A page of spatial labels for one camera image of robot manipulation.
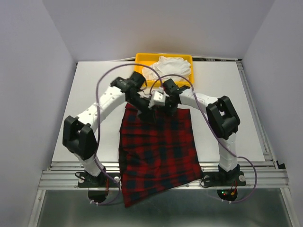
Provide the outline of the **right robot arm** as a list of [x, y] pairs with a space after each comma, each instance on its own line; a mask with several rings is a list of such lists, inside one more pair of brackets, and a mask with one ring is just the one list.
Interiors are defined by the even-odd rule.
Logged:
[[163, 88], [168, 95], [166, 108], [176, 109], [178, 105], [186, 105], [199, 110], [218, 142], [218, 170], [204, 174], [202, 186], [232, 186], [238, 183], [242, 172], [237, 160], [235, 140], [241, 121], [230, 98], [203, 95], [189, 86], [178, 87], [172, 79], [165, 81]]

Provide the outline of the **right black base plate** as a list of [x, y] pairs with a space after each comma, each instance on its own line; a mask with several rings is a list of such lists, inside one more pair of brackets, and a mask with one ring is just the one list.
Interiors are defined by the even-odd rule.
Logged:
[[206, 172], [202, 178], [205, 187], [246, 186], [243, 172], [226, 175], [221, 172]]

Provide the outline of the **aluminium rail frame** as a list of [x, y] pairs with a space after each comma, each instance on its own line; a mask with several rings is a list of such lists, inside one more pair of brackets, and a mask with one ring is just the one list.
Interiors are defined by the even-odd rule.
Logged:
[[241, 203], [218, 200], [215, 188], [194, 181], [130, 208], [90, 204], [88, 189], [79, 188], [75, 172], [83, 168], [58, 138], [49, 168], [43, 171], [29, 221], [31, 227], [297, 227], [287, 171], [278, 167], [251, 99], [241, 62], [195, 61], [195, 90], [229, 96], [241, 118], [237, 153], [247, 185]]

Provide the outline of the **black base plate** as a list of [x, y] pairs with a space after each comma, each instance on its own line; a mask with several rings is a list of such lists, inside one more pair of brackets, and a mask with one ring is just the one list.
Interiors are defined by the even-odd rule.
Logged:
[[75, 177], [78, 179], [79, 188], [106, 188], [106, 187], [117, 187], [117, 181], [109, 179], [103, 173], [98, 176], [92, 176], [86, 171], [76, 172]]
[[226, 175], [221, 172], [206, 172], [202, 178], [205, 187], [246, 186], [243, 172]]

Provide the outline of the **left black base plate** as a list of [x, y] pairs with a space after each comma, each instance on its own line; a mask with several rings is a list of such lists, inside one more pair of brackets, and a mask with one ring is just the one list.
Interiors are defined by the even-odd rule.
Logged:
[[117, 187], [117, 181], [109, 179], [103, 173], [98, 176], [92, 176], [86, 171], [76, 172], [75, 177], [78, 179], [79, 188], [106, 188], [106, 187]]

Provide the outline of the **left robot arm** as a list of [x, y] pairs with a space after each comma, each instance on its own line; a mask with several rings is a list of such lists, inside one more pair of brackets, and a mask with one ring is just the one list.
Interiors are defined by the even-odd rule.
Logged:
[[95, 132], [100, 132], [100, 124], [118, 106], [127, 102], [138, 110], [138, 118], [143, 122], [154, 123], [155, 111], [149, 106], [149, 99], [140, 96], [139, 91], [146, 82], [138, 72], [124, 79], [114, 79], [105, 93], [87, 110], [76, 117], [68, 116], [63, 123], [62, 144], [75, 155], [84, 167], [83, 176], [77, 177], [101, 186], [105, 180], [105, 167], [97, 157], [99, 140]]

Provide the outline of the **red plaid pleated skirt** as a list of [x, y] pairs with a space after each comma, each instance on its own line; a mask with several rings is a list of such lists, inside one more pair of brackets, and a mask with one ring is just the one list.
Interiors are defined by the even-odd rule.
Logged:
[[119, 169], [125, 207], [202, 177], [189, 109], [158, 111], [155, 123], [125, 106], [119, 136]]

